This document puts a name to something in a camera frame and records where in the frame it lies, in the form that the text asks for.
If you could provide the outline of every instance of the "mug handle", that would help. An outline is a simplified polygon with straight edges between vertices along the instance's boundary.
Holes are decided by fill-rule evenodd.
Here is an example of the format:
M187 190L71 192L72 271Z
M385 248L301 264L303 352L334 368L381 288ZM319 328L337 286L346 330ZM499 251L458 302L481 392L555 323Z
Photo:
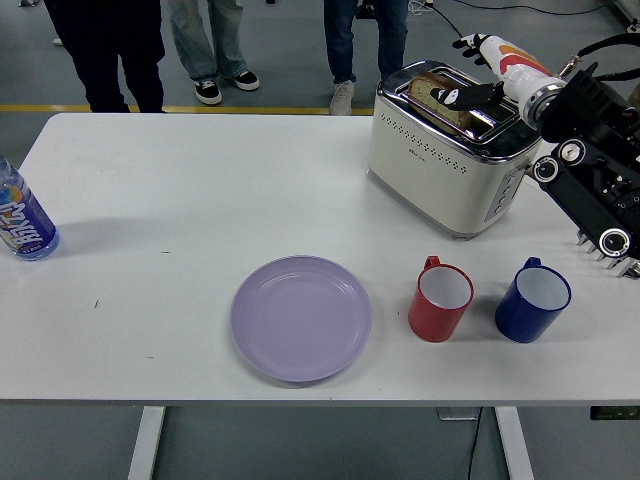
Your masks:
M542 262L538 257L529 257L526 262L524 262L524 268L527 267L539 267L542 265Z
M427 261L424 262L425 270L434 265L440 265L440 259L437 256L427 257Z

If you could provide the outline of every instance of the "toast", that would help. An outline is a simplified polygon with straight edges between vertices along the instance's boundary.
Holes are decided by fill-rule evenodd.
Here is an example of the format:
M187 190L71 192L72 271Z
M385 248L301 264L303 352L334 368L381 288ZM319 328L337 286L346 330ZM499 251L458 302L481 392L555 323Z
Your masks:
M469 112L456 112L449 110L446 106L439 103L435 98L431 96L431 90L434 88L454 90L461 85L457 84L454 80L438 75L437 73L422 72L414 77L409 83L409 97L425 107L428 112L433 112L436 117L447 119L453 125L459 127L462 130L469 128L471 123L471 114ZM427 112L423 112L421 109L417 109L420 114L428 118L433 123L436 123L440 128L449 133L453 133L453 129L443 122L435 121L431 115Z

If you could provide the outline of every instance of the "red mug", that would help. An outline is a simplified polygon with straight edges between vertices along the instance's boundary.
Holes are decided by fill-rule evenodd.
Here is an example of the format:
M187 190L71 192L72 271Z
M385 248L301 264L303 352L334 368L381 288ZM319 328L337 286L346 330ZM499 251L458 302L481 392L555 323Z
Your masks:
M472 299L473 284L462 270L428 257L409 309L409 325L423 340L444 342Z

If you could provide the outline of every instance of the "blue mug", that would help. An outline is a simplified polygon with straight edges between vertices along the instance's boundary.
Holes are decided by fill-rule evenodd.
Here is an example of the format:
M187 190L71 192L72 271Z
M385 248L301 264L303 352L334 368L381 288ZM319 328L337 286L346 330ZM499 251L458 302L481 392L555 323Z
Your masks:
M496 310L498 330L515 342L537 340L571 302L569 284L539 258L530 257Z

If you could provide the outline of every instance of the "gray floor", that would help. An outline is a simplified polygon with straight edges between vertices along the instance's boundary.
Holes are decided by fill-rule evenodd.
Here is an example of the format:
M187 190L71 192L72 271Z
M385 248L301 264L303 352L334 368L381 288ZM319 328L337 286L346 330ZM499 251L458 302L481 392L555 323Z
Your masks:
M68 54L52 44L55 31L43 5L18 8L0 2L0 153L20 166L46 121L55 113L86 108L83 89ZM261 79L256 92L221 83L224 109L255 107L272 113L299 108L326 113L332 94L320 0L245 1L242 45ZM587 10L605 2L584 0L475 3L526 4L555 12ZM625 22L601 9L553 16L528 9L478 10L453 0L436 7L463 33L503 36L558 70L570 54L622 33ZM410 16L405 63L439 60L483 81L492 77L450 44L456 32L435 12ZM354 108L373 107L378 81L376 26L354 25ZM167 110L204 110L180 65L166 22L167 55L160 64ZM637 50L608 49L593 55L598 72L637 66ZM631 82L614 85L624 97ZM0 478L125 478L133 453L139 407L0 406ZM588 407L521 408L520 415L537 480L640 478L640 422L589 420ZM435 409L365 408L173 408L167 412L155 478L466 478L473 422L441 422ZM472 478L507 478L495 416L485 410Z

